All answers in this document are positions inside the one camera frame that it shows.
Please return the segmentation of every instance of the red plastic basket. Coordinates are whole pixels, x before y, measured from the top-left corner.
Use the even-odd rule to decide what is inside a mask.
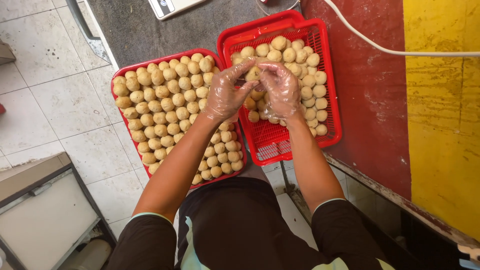
[[[153,60],[149,60],[149,61],[145,61],[145,62],[142,62],[142,63],[138,63],[138,64],[134,64],[134,65],[130,65],[130,66],[126,66],[126,67],[123,67],[121,69],[119,69],[115,75],[113,75],[113,78],[112,78],[112,82],[110,83],[110,87],[111,87],[111,91],[112,91],[112,95],[113,95],[113,98],[114,99],[117,99],[117,95],[115,95],[115,93],[113,93],[113,79],[115,79],[115,77],[117,76],[124,76],[125,73],[127,73],[127,71],[136,71],[139,67],[147,67],[148,64],[150,63],[155,63],[155,64],[159,64],[160,62],[162,61],[170,61],[172,59],[177,59],[177,60],[180,60],[180,58],[184,55],[188,56],[188,57],[192,57],[192,55],[194,53],[201,53],[203,55],[211,55],[213,57],[213,59],[215,60],[215,65],[222,71],[224,70],[224,65],[222,63],[222,61],[219,59],[219,57],[214,54],[212,51],[209,51],[207,49],[191,49],[191,50],[188,50],[188,51],[184,51],[184,52],[179,52],[179,53],[176,53],[176,54],[173,54],[173,55],[169,55],[169,56],[165,56],[165,57],[161,57],[161,58],[157,58],[157,59],[153,59]],[[128,128],[128,121],[127,119],[123,116],[123,113],[121,112],[120,108],[119,108],[119,111],[120,111],[120,114],[123,118],[123,121],[125,122],[125,125],[127,126],[127,129],[130,133],[130,129]],[[242,138],[242,135],[241,135],[241,131],[240,131],[240,126],[237,122],[233,123],[234,126],[235,126],[235,129],[234,131],[237,133],[237,140],[241,143],[242,145],[242,152],[243,152],[243,164],[245,166],[245,164],[247,163],[247,152],[245,151],[245,144],[243,142],[243,138]],[[138,147],[138,143],[135,142],[134,140],[132,140],[133,144],[135,145],[135,149],[137,149]],[[145,167],[145,170],[148,174],[148,177],[152,177],[151,173],[149,173],[148,171],[148,167],[147,166],[144,166]],[[205,181],[203,182],[202,184],[197,184],[197,185],[193,185],[190,187],[190,189],[192,188],[196,188],[196,187],[199,187],[199,186],[202,186],[202,185],[205,185],[205,184],[209,184],[209,183],[213,183],[213,182],[216,182],[216,181],[219,181],[219,180],[222,180],[222,179],[226,179],[226,178],[229,178],[229,177],[232,177],[232,176],[235,176],[237,174],[239,174],[242,170],[238,171],[238,172],[234,172],[232,174],[229,174],[229,175],[222,175],[218,178],[214,178],[213,180],[210,180],[210,181]]]
[[[230,67],[232,66],[230,56],[234,52],[240,51],[245,46],[255,48],[259,44],[269,43],[279,35],[291,41],[301,38],[306,46],[310,46],[314,52],[320,55],[318,70],[327,74],[325,98],[328,100],[328,107],[325,110],[328,112],[328,118],[322,123],[327,126],[328,133],[317,136],[315,140],[320,147],[337,143],[342,137],[342,128],[327,30],[322,20],[304,20],[297,11],[280,12],[223,31],[218,38],[217,50],[224,65]],[[290,138],[286,127],[271,124],[267,120],[252,123],[248,120],[248,110],[244,107],[239,111],[239,118],[255,164],[265,166],[280,160],[292,159]]]

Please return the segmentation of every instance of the scale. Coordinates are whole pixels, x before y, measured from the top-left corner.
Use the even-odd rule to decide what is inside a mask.
[[[168,17],[181,12],[191,6],[199,4],[205,0],[175,0],[175,4],[172,0],[148,0],[150,6],[155,13],[158,20],[163,21]]]

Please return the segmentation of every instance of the plastic glove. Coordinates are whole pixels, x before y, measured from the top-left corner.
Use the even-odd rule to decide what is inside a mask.
[[[249,59],[213,76],[203,112],[208,118],[225,121],[236,115],[250,91],[260,84],[259,81],[250,81],[235,88],[237,79],[254,65],[255,60]]]
[[[301,94],[297,77],[286,66],[277,62],[258,64],[260,83],[268,93],[265,115],[285,120],[301,110]]]

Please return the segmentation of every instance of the white tile floor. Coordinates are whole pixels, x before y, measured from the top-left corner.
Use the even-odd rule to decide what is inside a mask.
[[[96,35],[86,4],[79,5]],[[17,57],[0,65],[0,103],[7,110],[0,115],[0,170],[66,151],[118,236],[148,176],[110,92],[115,69],[90,50],[65,0],[0,0],[0,7],[0,39]],[[284,165],[296,184],[293,162]],[[263,170],[282,196],[280,163]],[[377,218],[392,212],[381,197],[334,172],[359,208]],[[391,228],[394,220],[381,222]]]

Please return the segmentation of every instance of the red plastic tray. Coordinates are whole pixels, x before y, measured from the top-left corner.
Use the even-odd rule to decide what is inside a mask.
[[[328,133],[315,139],[320,147],[337,143],[342,137],[340,115],[336,100],[330,51],[325,23],[320,19],[304,20],[297,11],[285,11],[267,16],[243,25],[223,31],[217,43],[217,50],[225,67],[232,66],[230,56],[245,46],[256,47],[261,43],[269,43],[276,36],[282,35],[291,41],[301,38],[306,46],[320,55],[318,70],[327,74],[325,87],[328,100],[328,118],[322,122]],[[253,162],[260,166],[272,164],[280,160],[291,160],[292,153],[288,130],[279,124],[271,124],[267,120],[252,123],[248,120],[248,110],[242,107],[239,118],[243,132],[247,138]]]
[[[173,55],[169,55],[169,56],[165,56],[165,57],[160,57],[160,58],[157,58],[157,59],[153,59],[153,60],[149,60],[149,61],[145,61],[145,62],[142,62],[142,63],[138,63],[138,64],[134,64],[134,65],[130,65],[130,66],[126,66],[126,67],[123,67],[121,69],[119,69],[115,75],[113,75],[113,78],[112,78],[112,81],[110,83],[110,87],[111,87],[111,91],[112,91],[112,95],[113,95],[113,98],[114,99],[117,99],[117,95],[115,95],[115,93],[113,93],[113,79],[115,79],[115,77],[117,76],[124,76],[125,73],[127,73],[127,71],[136,71],[139,67],[147,67],[148,64],[150,63],[155,63],[155,64],[159,64],[160,62],[162,61],[170,61],[172,59],[178,59],[180,60],[180,58],[184,55],[188,56],[188,57],[192,57],[192,55],[194,53],[201,53],[203,54],[204,56],[206,55],[211,55],[213,57],[213,59],[215,60],[215,65],[222,71],[224,70],[224,65],[222,63],[222,61],[219,59],[219,57],[214,54],[212,51],[209,51],[207,49],[191,49],[191,50],[188,50],[188,51],[184,51],[184,52],[179,52],[179,53],[176,53],[176,54],[173,54]],[[127,126],[127,130],[129,131],[130,133],[130,129],[128,128],[128,121],[127,119],[123,116],[123,113],[121,112],[120,108],[119,108],[119,112],[120,112],[120,115],[122,116],[123,118],[123,121],[125,122],[125,125]],[[235,125],[235,129],[234,131],[237,133],[237,141],[239,141],[242,145],[242,152],[243,152],[243,167],[245,168],[245,165],[247,163],[247,153],[245,151],[245,144],[243,142],[243,138],[242,138],[242,134],[241,134],[241,131],[240,131],[240,126],[237,122],[233,123]],[[138,147],[138,143],[135,142],[134,140],[132,140],[133,144],[135,145],[135,149],[137,149]],[[148,174],[148,177],[152,177],[151,173],[148,172],[148,167],[147,166],[144,166],[145,167],[145,170]],[[209,183],[213,183],[213,182],[216,182],[216,181],[219,181],[219,180],[222,180],[222,179],[226,179],[226,178],[229,178],[229,177],[232,177],[232,176],[235,176],[237,174],[239,174],[241,171],[243,170],[243,168],[238,171],[238,172],[233,172],[232,174],[224,174],[218,178],[214,178],[213,180],[210,180],[210,181],[204,181],[202,184],[197,184],[197,185],[192,185],[190,187],[190,189],[192,188],[196,188],[196,187],[199,187],[199,186],[202,186],[202,185],[205,185],[205,184],[209,184]]]

